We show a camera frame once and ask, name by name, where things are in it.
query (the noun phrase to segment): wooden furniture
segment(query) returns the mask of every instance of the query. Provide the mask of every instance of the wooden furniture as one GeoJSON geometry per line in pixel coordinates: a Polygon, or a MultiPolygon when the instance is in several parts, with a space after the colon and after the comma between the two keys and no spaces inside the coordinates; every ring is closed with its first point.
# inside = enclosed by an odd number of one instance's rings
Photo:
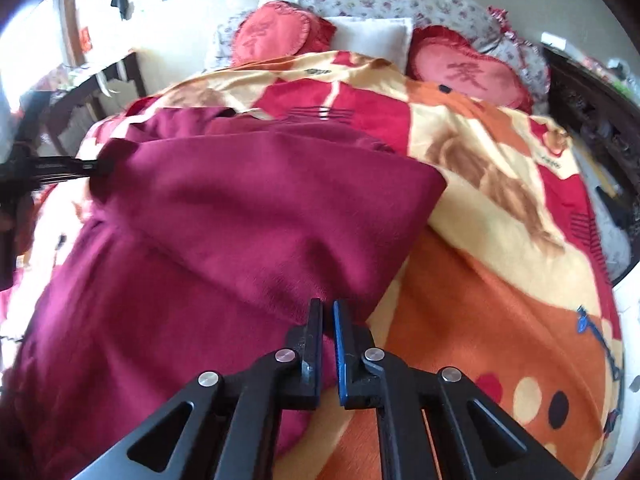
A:
{"type": "Polygon", "coordinates": [[[579,134],[594,158],[622,186],[618,200],[628,224],[622,226],[632,246],[631,264],[614,285],[640,261],[640,107],[562,51],[543,49],[551,70],[551,116],[579,134]]]}
{"type": "MultiPolygon", "coordinates": [[[[135,52],[130,52],[122,58],[122,61],[124,62],[124,67],[127,72],[126,81],[133,81],[136,85],[138,97],[146,97],[146,87],[142,79],[142,74],[140,73],[138,55],[135,52]]],[[[120,75],[118,74],[117,63],[109,65],[103,69],[102,72],[106,76],[107,81],[114,79],[121,80],[120,75]]],[[[100,101],[98,101],[94,96],[94,93],[99,90],[100,86],[98,85],[98,79],[95,75],[92,75],[86,81],[82,82],[80,85],[62,96],[50,108],[49,116],[46,120],[47,133],[49,134],[51,143],[60,155],[67,155],[67,153],[58,137],[69,124],[71,114],[76,107],[83,106],[89,102],[98,120],[102,120],[107,117],[100,101]]]]}

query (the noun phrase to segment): window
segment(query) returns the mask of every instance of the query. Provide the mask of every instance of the window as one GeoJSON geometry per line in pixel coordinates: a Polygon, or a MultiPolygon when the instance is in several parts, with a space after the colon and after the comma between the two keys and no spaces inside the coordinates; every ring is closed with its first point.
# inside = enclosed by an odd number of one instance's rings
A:
{"type": "Polygon", "coordinates": [[[53,0],[25,9],[0,36],[0,73],[11,110],[20,96],[63,62],[60,20],[53,0]]]}

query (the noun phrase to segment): heart-shaped pillow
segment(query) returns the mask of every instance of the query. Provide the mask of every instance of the heart-shaped pillow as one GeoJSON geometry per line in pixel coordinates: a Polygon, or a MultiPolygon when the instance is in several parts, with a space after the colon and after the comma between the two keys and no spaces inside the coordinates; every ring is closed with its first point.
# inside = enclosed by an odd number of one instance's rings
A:
{"type": "Polygon", "coordinates": [[[241,23],[232,45],[234,66],[277,57],[326,52],[335,26],[287,2],[269,2],[241,23]]]}
{"type": "Polygon", "coordinates": [[[476,52],[446,27],[416,29],[409,54],[412,77],[434,81],[498,106],[531,113],[531,97],[509,65],[476,52]]]}

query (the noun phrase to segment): polka dot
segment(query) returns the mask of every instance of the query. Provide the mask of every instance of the polka dot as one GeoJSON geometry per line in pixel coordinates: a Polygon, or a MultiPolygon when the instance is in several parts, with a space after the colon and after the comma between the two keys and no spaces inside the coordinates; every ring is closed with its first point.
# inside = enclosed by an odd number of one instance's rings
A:
{"type": "Polygon", "coordinates": [[[549,404],[549,425],[554,430],[559,430],[569,415],[569,399],[562,391],[554,393],[549,404]]]}
{"type": "Polygon", "coordinates": [[[520,380],[513,393],[513,418],[519,424],[529,424],[540,410],[542,392],[533,377],[520,380]]]}
{"type": "Polygon", "coordinates": [[[480,388],[496,404],[502,400],[502,385],[495,374],[482,374],[476,379],[476,386],[480,388]]]}
{"type": "Polygon", "coordinates": [[[553,442],[549,442],[548,444],[545,444],[545,449],[551,453],[553,456],[557,457],[558,456],[558,448],[556,447],[556,444],[554,444],[553,442]]]}

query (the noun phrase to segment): chinese character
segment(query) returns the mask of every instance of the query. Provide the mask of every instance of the chinese character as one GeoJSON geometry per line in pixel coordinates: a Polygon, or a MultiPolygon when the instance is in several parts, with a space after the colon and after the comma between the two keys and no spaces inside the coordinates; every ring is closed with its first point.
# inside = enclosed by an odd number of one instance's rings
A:
{"type": "Polygon", "coordinates": [[[483,74],[484,71],[478,66],[478,63],[474,62],[466,62],[466,63],[449,63],[447,68],[455,68],[457,72],[450,76],[451,79],[460,79],[461,82],[466,83],[469,82],[476,88],[482,89],[485,92],[488,91],[487,88],[482,86],[476,76],[479,74],[483,74]]]}

